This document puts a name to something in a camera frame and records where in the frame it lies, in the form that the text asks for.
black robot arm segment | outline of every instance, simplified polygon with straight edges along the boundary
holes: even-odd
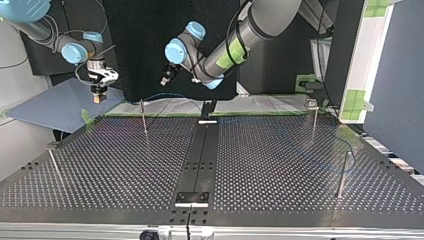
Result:
[[[243,8],[248,9],[247,17],[235,19]],[[234,65],[242,64],[247,53],[263,41],[279,36],[293,21],[302,0],[252,0],[246,1],[236,13],[236,28],[209,56],[199,51],[199,45],[206,36],[205,28],[190,22],[184,32],[171,40],[165,48],[170,65],[181,65],[192,73],[195,82],[201,82],[209,89],[215,89],[224,79],[224,73]],[[162,85],[172,80],[164,74]]]

black bracket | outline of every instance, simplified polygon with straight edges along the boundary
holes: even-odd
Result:
[[[210,121],[210,120],[214,120],[210,114],[213,113],[215,111],[216,108],[216,104],[218,102],[216,100],[212,100],[210,102],[203,102],[203,107],[202,107],[202,116],[200,118],[201,121]]]
[[[180,192],[175,201],[176,207],[208,207],[209,193],[208,192]]]

grey wall panel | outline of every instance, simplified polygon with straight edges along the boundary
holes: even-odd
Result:
[[[350,69],[364,0],[340,0],[328,59],[326,86],[333,104],[340,106]]]
[[[424,173],[424,1],[395,5],[364,129]]]

black cable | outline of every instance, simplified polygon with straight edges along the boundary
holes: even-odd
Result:
[[[326,6],[327,6],[327,1],[328,1],[328,0],[324,0],[324,4],[322,5],[321,17],[320,17],[319,22],[318,22],[318,34],[319,34],[320,30],[321,30],[321,24],[322,24],[322,20],[323,20],[324,13],[325,13],[325,8],[326,8]],[[337,120],[338,120],[338,119],[340,118],[340,116],[339,116],[339,113],[337,112],[337,110],[336,110],[336,108],[335,108],[335,106],[334,106],[333,101],[331,100],[330,94],[329,94],[328,89],[327,89],[327,86],[326,86],[326,84],[325,84],[325,76],[324,76],[324,74],[322,73],[323,71],[322,71],[322,69],[321,69],[321,56],[320,56],[320,51],[319,51],[319,40],[320,40],[320,38],[318,37],[318,38],[317,38],[317,54],[318,54],[319,71],[320,71],[320,74],[321,74],[321,77],[322,77],[322,83],[323,83],[323,86],[324,86],[325,92],[326,92],[326,94],[327,94],[328,101],[330,102],[330,105],[333,107],[334,112],[335,112],[335,113],[336,113],[336,115],[337,115]],[[331,114],[331,119],[333,120],[333,125],[334,125],[335,127],[337,127],[337,125],[336,125],[336,123],[335,123],[335,121],[334,121],[334,118],[335,118],[335,117],[334,117],[334,115],[333,115],[333,114]],[[341,142],[345,143],[345,144],[346,144],[346,145],[350,148],[350,151],[351,151],[351,153],[352,153],[352,157],[353,157],[353,159],[354,159],[354,162],[353,162],[352,167],[351,167],[350,169],[353,169],[353,168],[355,167],[356,163],[358,162],[358,160],[357,160],[357,158],[356,158],[356,156],[355,156],[355,153],[353,152],[353,147],[352,147],[352,145],[351,145],[349,142],[347,142],[346,140],[344,140],[344,139],[341,139],[341,138],[337,137],[336,135],[333,135],[333,137],[334,137],[335,139],[337,139],[337,140],[339,140],[339,141],[341,141]]]
[[[190,208],[190,213],[188,214],[188,218],[187,218],[187,225],[186,225],[186,230],[187,230],[187,240],[191,240],[191,233],[190,233],[190,218],[191,218],[191,208]]]
[[[10,66],[4,66],[4,67],[0,67],[0,70],[3,69],[9,69],[9,68],[14,68],[14,67],[18,67],[21,66],[22,64],[24,64],[26,61],[28,60],[28,56],[20,63],[14,64],[14,65],[10,65]]]
[[[244,60],[247,60],[247,58],[249,58],[249,56],[248,56],[249,53],[247,51],[246,45],[244,44],[243,38],[241,37],[240,23],[242,23],[242,21],[240,21],[240,20],[237,21],[237,24],[236,24],[236,34],[237,34],[237,39],[239,40],[240,45],[243,48],[243,52],[244,52],[243,59]]]
[[[231,19],[230,24],[228,25],[228,28],[227,28],[227,34],[226,34],[226,36],[225,36],[225,47],[226,47],[226,50],[227,50],[227,55],[228,55],[228,57],[230,58],[231,62],[232,62],[235,66],[238,66],[238,65],[240,65],[240,64],[238,64],[238,63],[234,60],[234,58],[233,58],[233,56],[232,56],[232,54],[231,54],[231,51],[230,51],[230,42],[229,42],[229,41],[230,41],[230,39],[229,39],[229,38],[230,38],[231,27],[233,26],[234,21],[240,17],[240,14],[241,14],[241,12],[243,11],[243,9],[245,9],[245,8],[246,8],[246,6],[247,6],[247,4],[249,4],[251,1],[252,1],[252,0],[246,0],[246,1],[245,1],[242,5],[241,5],[241,7],[237,10],[237,12],[234,14],[233,18]],[[240,25],[240,21],[237,21],[237,24],[236,24],[236,33],[237,33],[237,31],[238,31],[237,39],[238,39],[238,41],[240,42],[240,45],[242,46],[242,48],[243,48],[243,50],[244,50],[244,56],[247,56],[247,49],[246,49],[246,46],[245,46],[245,44],[244,44],[244,42],[243,42],[243,39],[241,38],[240,29],[237,29],[237,28],[239,28],[239,27],[240,27],[239,25]]]
[[[196,63],[196,65],[194,65],[193,57],[191,56],[191,53],[190,53],[190,51],[188,50],[187,45],[184,43],[184,41],[183,41],[182,39],[180,39],[179,37],[177,37],[177,39],[178,39],[178,40],[180,40],[180,41],[183,43],[184,48],[185,48],[185,49],[187,49],[188,58],[190,59],[190,65],[191,65],[190,72],[193,72],[194,77],[195,77],[196,79],[199,79],[199,77],[197,76],[197,73],[196,73],[196,65],[197,65],[197,63]]]
[[[325,8],[327,7],[327,1],[328,0],[324,0],[324,4],[323,4],[323,6],[322,6],[322,12],[321,12],[321,16],[320,16],[320,19],[319,19],[319,22],[318,22],[318,34],[320,33],[320,30],[321,30],[321,24],[322,24],[322,20],[323,20],[323,18],[324,18],[324,13],[325,13]],[[320,74],[321,74],[321,78],[322,78],[322,84],[323,84],[323,86],[324,86],[324,90],[325,90],[325,94],[327,95],[327,97],[328,97],[328,101],[330,102],[330,105],[333,107],[333,109],[334,109],[334,112],[336,113],[336,115],[337,115],[337,118],[339,118],[340,116],[339,116],[339,113],[337,112],[337,110],[336,110],[336,107],[335,107],[335,105],[334,105],[334,102],[333,102],[333,100],[331,99],[331,97],[330,97],[330,93],[329,93],[329,91],[328,91],[328,88],[327,88],[327,84],[326,84],[326,81],[325,81],[325,73],[323,73],[323,71],[322,71],[322,63],[321,63],[321,52],[320,52],[320,50],[319,50],[319,40],[320,40],[320,38],[318,37],[317,38],[317,54],[318,54],[318,68],[319,68],[319,72],[320,72]]]

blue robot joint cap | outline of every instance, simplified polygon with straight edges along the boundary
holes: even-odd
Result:
[[[165,56],[173,64],[182,64],[187,58],[187,49],[180,39],[174,38],[166,45]]]
[[[199,39],[200,41],[203,41],[206,36],[206,29],[202,26],[202,24],[191,21],[186,26],[186,30],[193,35],[195,38]]]

